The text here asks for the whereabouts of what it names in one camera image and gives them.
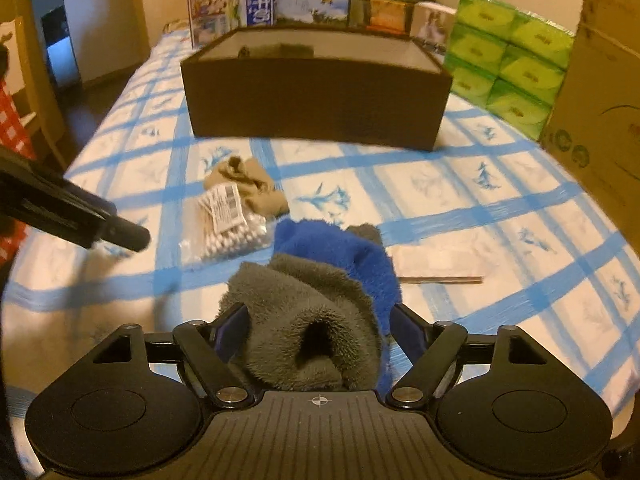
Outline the cotton swab bag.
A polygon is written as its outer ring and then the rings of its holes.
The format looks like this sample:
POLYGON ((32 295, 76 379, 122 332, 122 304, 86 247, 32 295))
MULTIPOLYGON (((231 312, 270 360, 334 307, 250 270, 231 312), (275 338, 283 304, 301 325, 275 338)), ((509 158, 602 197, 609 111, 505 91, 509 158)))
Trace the cotton swab bag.
POLYGON ((216 184, 183 208, 182 263, 224 261, 267 248, 276 219, 246 206, 235 183, 216 184))

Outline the upper instant noodle bowl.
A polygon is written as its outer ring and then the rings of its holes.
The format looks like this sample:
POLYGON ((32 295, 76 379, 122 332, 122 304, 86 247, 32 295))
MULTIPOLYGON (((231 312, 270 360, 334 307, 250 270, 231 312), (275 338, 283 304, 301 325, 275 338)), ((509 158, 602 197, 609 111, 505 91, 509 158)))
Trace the upper instant noodle bowl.
POLYGON ((413 10, 428 0, 349 0, 347 27, 408 36, 413 10))

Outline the blue cartoon milk carton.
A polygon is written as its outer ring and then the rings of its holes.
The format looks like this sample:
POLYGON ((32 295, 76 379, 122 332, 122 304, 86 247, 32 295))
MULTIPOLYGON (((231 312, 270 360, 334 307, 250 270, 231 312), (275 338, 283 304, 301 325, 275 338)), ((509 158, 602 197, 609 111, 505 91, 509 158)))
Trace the blue cartoon milk carton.
POLYGON ((237 28, 273 24, 273 0, 186 0, 191 44, 206 46, 237 28))

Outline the white paper sachet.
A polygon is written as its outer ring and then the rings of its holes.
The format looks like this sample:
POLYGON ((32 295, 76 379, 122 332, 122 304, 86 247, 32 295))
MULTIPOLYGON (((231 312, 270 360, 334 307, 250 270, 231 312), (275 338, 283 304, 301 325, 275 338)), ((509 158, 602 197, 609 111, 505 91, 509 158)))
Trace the white paper sachet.
POLYGON ((428 245, 394 245, 386 252, 401 282, 478 284, 484 280, 480 260, 461 250, 428 245))

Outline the blue grey fleece glove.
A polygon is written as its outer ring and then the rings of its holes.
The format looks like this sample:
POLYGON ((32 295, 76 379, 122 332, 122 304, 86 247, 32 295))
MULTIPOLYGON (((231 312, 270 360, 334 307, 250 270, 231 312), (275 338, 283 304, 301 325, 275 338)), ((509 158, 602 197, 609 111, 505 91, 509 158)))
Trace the blue grey fleece glove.
POLYGON ((393 383, 390 310, 400 300, 376 226, 284 220, 270 261, 242 263, 221 297, 221 313, 244 304, 250 315, 230 366, 269 389, 385 394, 393 383))

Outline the blue checkered bed sheet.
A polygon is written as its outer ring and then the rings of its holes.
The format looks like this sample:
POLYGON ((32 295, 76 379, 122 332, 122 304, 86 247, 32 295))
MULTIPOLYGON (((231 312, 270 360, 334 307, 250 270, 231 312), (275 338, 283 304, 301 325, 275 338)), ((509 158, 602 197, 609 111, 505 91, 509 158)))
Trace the blue checkered bed sheet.
POLYGON ((186 207, 205 175, 231 156, 254 157, 295 220, 371 223, 386 245, 470 248, 478 285, 407 285, 428 320, 472 333, 522 326, 620 411, 639 387, 639 259, 614 223, 536 143, 452 96, 433 151, 247 138, 198 139, 180 63, 185 32, 165 36, 134 73, 67 170, 87 191, 147 228, 127 254, 85 250, 32 231, 2 297, 2 362, 10 422, 26 474, 41 466, 24 429, 37 393, 115 328, 164 332, 213 318, 236 261, 182 256, 186 207))

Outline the beige thin sock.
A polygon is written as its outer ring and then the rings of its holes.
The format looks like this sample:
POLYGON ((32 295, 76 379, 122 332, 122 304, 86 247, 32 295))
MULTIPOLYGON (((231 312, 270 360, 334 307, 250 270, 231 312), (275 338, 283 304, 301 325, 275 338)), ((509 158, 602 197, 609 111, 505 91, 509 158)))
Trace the beige thin sock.
POLYGON ((255 157, 242 159, 230 156, 209 171, 204 179, 204 188, 234 183, 239 190, 243 204, 255 214, 263 217, 279 218, 290 212, 284 193, 276 188, 268 172, 255 157))

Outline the large brown cardboard box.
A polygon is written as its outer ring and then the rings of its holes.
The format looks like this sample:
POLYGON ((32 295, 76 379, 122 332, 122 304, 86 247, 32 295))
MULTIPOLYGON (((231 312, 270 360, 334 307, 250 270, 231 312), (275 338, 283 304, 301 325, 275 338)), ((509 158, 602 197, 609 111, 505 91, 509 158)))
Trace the large brown cardboard box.
POLYGON ((584 0, 540 143, 639 248, 639 0, 584 0))

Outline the cow picture milk box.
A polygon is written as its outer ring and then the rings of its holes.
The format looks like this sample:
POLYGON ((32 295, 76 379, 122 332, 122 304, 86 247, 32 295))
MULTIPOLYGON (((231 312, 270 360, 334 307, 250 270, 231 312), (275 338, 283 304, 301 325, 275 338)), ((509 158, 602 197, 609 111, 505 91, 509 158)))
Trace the cow picture milk box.
POLYGON ((346 27, 349 0, 274 0, 277 24, 346 27))

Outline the grey knit sock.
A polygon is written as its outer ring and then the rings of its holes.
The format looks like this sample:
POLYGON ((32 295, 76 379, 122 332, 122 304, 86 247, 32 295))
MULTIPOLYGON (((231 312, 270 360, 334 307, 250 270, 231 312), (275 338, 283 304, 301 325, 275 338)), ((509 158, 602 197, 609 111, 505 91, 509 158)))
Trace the grey knit sock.
POLYGON ((240 47, 238 58, 313 58, 314 48, 306 44, 261 44, 240 47))

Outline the dark brown open box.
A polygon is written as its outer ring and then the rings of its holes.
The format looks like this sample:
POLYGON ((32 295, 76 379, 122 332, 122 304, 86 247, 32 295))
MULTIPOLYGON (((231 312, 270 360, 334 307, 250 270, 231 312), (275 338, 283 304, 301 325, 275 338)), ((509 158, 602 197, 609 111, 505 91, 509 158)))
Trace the dark brown open box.
POLYGON ((431 151, 452 77, 416 40, 346 28, 238 28, 180 63, 198 138, 333 141, 431 151), (306 44, 313 58, 238 58, 306 44))

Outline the red checkered cloth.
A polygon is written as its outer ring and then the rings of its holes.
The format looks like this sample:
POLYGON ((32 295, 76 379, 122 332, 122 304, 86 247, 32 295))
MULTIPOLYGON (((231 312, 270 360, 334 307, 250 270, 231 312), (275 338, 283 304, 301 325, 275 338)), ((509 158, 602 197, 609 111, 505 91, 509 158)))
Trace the red checkered cloth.
POLYGON ((9 263, 21 242, 26 226, 37 224, 36 208, 24 182, 29 159, 35 158, 20 115, 1 79, 1 265, 9 263))

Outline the green tissue pack bundle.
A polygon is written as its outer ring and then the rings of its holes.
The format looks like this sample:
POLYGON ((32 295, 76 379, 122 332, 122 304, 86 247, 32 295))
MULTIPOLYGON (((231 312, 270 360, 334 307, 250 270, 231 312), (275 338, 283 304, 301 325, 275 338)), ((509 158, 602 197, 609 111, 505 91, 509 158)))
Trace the green tissue pack bundle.
POLYGON ((500 0, 459 0, 445 67, 451 92, 540 139, 565 78, 575 35, 500 0))

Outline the white humidifier product box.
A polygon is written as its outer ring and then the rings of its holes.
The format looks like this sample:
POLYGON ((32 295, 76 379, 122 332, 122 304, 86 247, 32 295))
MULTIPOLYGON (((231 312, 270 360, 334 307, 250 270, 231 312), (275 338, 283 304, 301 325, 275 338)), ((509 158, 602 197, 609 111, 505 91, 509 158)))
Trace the white humidifier product box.
POLYGON ((410 36, 433 52, 444 55, 457 11, 434 2, 420 2, 413 8, 410 36))

